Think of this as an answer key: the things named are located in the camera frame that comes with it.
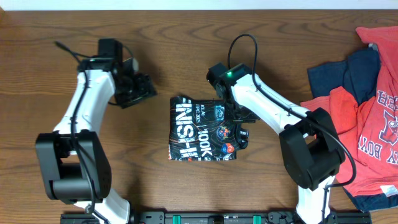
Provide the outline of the black orange-patterned cycling jersey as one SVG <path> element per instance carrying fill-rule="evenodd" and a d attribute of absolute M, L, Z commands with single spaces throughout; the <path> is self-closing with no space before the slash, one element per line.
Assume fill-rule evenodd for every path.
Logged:
<path fill-rule="evenodd" d="M 249 131 L 226 119 L 221 100 L 170 99 L 169 160 L 229 161 L 247 148 Z"/>

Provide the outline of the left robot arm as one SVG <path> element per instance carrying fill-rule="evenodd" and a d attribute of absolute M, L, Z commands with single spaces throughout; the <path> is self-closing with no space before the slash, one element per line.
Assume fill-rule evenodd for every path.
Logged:
<path fill-rule="evenodd" d="M 99 133 L 111 98 L 127 108 L 155 95 L 150 76 L 138 68 L 134 58 L 82 60 L 63 118 L 52 132 L 37 136 L 35 151 L 47 197 L 84 209 L 83 223 L 134 220 L 130 202 L 112 187 L 111 166 Z"/>

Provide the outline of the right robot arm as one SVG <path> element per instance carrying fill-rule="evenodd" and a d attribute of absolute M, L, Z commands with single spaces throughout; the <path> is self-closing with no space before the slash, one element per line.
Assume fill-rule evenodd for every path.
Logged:
<path fill-rule="evenodd" d="M 324 221 L 330 214 L 325 189 L 346 159 L 329 113 L 290 102 L 242 63 L 234 68 L 218 63 L 206 78 L 233 121 L 261 119 L 278 134 L 284 167 L 298 185 L 298 217 L 304 223 Z"/>

